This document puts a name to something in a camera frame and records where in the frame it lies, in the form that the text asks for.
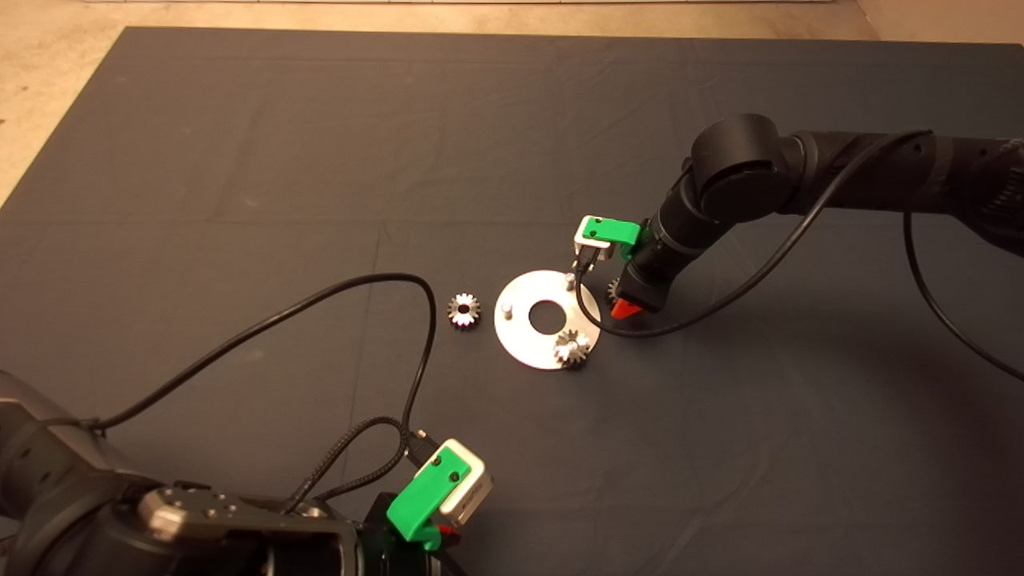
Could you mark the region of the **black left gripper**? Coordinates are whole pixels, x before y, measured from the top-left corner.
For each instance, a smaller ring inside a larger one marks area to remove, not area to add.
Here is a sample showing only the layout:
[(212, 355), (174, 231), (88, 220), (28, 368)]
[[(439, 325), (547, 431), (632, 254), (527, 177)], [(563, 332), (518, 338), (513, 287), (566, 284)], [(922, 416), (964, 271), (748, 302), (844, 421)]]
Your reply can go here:
[(463, 535), (446, 524), (428, 522), (440, 537), (438, 550), (424, 550), (420, 542), (409, 542), (387, 518), (388, 507), (398, 496), (381, 492), (366, 515), (366, 575), (464, 575), (465, 570), (450, 553)]

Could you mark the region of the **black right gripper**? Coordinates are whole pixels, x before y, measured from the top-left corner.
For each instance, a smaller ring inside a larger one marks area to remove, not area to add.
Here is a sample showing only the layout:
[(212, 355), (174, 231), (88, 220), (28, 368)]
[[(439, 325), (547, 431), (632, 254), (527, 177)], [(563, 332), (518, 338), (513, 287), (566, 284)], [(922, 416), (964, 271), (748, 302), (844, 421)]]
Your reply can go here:
[(618, 275), (618, 298), (610, 316), (624, 320), (643, 311), (662, 311), (680, 272), (681, 253), (668, 244), (654, 240), (638, 246)]

